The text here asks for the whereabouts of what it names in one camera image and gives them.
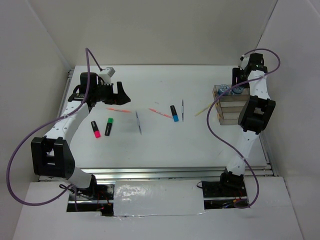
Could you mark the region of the green cap black highlighter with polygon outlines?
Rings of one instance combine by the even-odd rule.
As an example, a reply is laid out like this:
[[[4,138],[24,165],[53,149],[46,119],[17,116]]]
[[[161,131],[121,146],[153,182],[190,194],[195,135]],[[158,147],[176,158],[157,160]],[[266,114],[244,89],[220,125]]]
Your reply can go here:
[[[106,128],[105,128],[105,132],[104,135],[105,136],[109,136],[112,130],[112,126],[114,123],[114,119],[112,117],[109,117],[106,123]]]

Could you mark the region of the yellow slim highlighter pen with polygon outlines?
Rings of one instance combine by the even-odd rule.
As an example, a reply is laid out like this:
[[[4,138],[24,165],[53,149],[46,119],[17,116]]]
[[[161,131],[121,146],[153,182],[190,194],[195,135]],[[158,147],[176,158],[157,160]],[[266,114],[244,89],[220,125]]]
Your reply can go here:
[[[210,109],[211,107],[213,107],[215,105],[216,105],[216,102],[208,104],[205,108],[198,111],[194,116],[197,117],[198,115],[202,114],[203,112],[207,111],[208,109]]]

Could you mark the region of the pink cap black highlighter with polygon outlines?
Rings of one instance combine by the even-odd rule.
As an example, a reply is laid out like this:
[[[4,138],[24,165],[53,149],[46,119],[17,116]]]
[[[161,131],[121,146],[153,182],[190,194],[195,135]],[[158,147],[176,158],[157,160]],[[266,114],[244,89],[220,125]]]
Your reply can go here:
[[[101,133],[100,133],[100,130],[98,128],[97,123],[95,121],[91,121],[90,124],[91,124],[91,127],[92,127],[92,130],[93,130],[95,138],[97,138],[97,139],[100,138],[101,137]]]

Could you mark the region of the blue cap black highlighter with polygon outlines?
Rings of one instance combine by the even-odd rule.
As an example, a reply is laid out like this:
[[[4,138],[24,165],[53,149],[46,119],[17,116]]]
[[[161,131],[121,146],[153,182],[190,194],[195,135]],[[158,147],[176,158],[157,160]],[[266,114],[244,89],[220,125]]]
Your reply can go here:
[[[178,114],[177,114],[177,111],[176,111],[176,108],[175,108],[174,105],[170,106],[170,111],[171,111],[171,114],[172,114],[173,121],[174,122],[178,122],[179,121],[179,117],[178,117]]]

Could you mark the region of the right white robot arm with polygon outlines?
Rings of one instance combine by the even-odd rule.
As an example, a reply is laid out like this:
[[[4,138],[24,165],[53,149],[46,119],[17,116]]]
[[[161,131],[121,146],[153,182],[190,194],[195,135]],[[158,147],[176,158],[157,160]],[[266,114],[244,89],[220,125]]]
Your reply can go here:
[[[243,89],[249,90],[249,97],[242,108],[237,124],[243,132],[235,146],[236,156],[230,160],[220,175],[218,190],[223,196],[230,196],[243,185],[248,157],[259,134],[265,130],[276,107],[267,89],[268,69],[261,53],[241,57],[240,67],[232,69],[231,92],[235,95]]]

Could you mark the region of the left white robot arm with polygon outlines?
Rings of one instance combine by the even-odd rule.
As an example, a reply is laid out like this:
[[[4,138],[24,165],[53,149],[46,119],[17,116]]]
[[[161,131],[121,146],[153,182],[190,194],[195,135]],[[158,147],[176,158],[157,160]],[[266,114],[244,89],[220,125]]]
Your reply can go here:
[[[31,141],[34,173],[38,176],[63,179],[74,185],[88,200],[94,199],[99,193],[97,180],[94,175],[76,167],[70,143],[81,122],[98,102],[120,106],[131,101],[122,82],[116,83],[117,91],[114,92],[111,82],[114,73],[112,67],[100,73],[81,73],[80,84],[69,96],[62,119],[43,137],[34,137]]]

